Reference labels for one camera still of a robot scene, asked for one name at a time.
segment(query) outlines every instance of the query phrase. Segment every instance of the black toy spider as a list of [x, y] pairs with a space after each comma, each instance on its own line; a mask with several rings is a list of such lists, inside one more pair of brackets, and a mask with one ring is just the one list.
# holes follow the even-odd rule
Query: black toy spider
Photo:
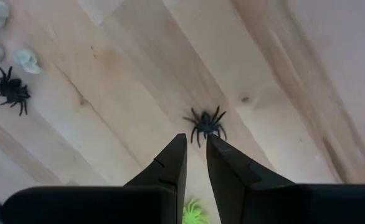
[[225, 133], [225, 130], [221, 126], [221, 124], [219, 124], [219, 121], [225, 115], [226, 111], [221, 113], [220, 116], [217, 117], [217, 115], [219, 114], [219, 111], [220, 111], [220, 106], [217, 107], [217, 110], [213, 114], [213, 117], [211, 117], [208, 112], [203, 111], [202, 116], [199, 119], [198, 115], [194, 111], [194, 108], [191, 108], [191, 111], [192, 111], [195, 119], [183, 117], [187, 121], [190, 121], [195, 124], [195, 127], [191, 133], [191, 143], [192, 143], [192, 139], [194, 137], [195, 131], [197, 131], [197, 144], [199, 145], [199, 147], [201, 147], [201, 143], [199, 142], [199, 134], [201, 132], [203, 132], [203, 136], [205, 139], [208, 134], [212, 134], [215, 131], [217, 131], [217, 133], [220, 137], [220, 129], [221, 129], [221, 131], [224, 133], [225, 140], [227, 140], [227, 134]]
[[2, 77], [0, 78], [0, 96], [7, 98], [7, 101], [0, 105], [9, 103], [13, 107], [20, 103], [21, 112], [19, 112], [19, 116], [22, 115], [23, 109], [25, 109], [25, 114], [27, 114], [26, 100], [31, 97], [27, 91], [27, 85], [21, 87], [22, 81], [19, 78], [11, 79], [12, 67], [9, 67], [8, 74], [1, 67], [0, 71], [2, 73]]

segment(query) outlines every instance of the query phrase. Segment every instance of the wooden board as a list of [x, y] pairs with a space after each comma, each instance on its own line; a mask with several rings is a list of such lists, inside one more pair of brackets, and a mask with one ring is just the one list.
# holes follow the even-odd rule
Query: wooden board
[[[365, 146], [299, 30], [287, 35], [272, 17], [287, 17], [284, 7], [238, 0], [8, 3], [1, 65], [30, 47], [44, 72], [15, 69], [32, 92], [28, 116], [0, 107], [0, 201], [33, 185], [123, 185], [177, 133], [190, 135], [182, 117], [191, 107], [213, 112], [217, 105], [227, 111], [228, 142], [285, 177], [365, 182]], [[201, 198], [211, 223], [219, 223], [206, 151], [195, 143], [188, 150], [186, 197]]]

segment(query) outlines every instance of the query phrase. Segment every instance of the green toy spider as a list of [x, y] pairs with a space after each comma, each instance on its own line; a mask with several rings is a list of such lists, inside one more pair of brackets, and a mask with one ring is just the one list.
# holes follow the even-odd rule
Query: green toy spider
[[198, 205], [199, 200], [192, 199], [182, 211], [182, 224], [209, 224], [209, 217], [205, 215]]

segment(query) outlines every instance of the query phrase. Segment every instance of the green toy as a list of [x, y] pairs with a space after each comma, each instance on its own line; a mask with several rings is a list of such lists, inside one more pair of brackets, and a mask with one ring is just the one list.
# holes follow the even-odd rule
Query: green toy
[[192, 199], [182, 211], [182, 224], [209, 224], [209, 217], [204, 214], [200, 206], [199, 200]]

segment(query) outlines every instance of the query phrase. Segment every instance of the toy spider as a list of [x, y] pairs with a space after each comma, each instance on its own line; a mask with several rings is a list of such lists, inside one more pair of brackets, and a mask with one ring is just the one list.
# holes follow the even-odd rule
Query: toy spider
[[31, 97], [27, 91], [27, 85], [21, 87], [22, 81], [19, 78], [11, 79], [12, 67], [9, 67], [8, 74], [1, 67], [0, 71], [2, 73], [0, 78], [0, 96], [7, 98], [7, 101], [0, 105], [9, 103], [13, 107], [19, 103], [21, 104], [19, 116], [22, 115], [23, 109], [25, 109], [25, 114], [27, 114], [26, 100]]
[[183, 119], [195, 124], [195, 127], [191, 133], [191, 143], [192, 143], [192, 139], [194, 137], [195, 131], [197, 132], [197, 144], [199, 145], [199, 147], [201, 147], [201, 143], [199, 142], [199, 134], [201, 132], [203, 132], [203, 136], [205, 139], [208, 134], [212, 134], [215, 131], [217, 131], [217, 133], [220, 137], [220, 129], [221, 129], [221, 131], [224, 133], [225, 140], [227, 140], [227, 134], [225, 133], [225, 130], [221, 126], [221, 124], [219, 124], [219, 121], [225, 115], [226, 111], [221, 113], [220, 116], [217, 117], [217, 115], [219, 114], [219, 111], [220, 111], [220, 106], [217, 107], [217, 110], [213, 114], [212, 118], [208, 112], [203, 111], [202, 116], [199, 119], [198, 115], [194, 111], [194, 108], [191, 108], [191, 111], [192, 111], [195, 119], [183, 117]]

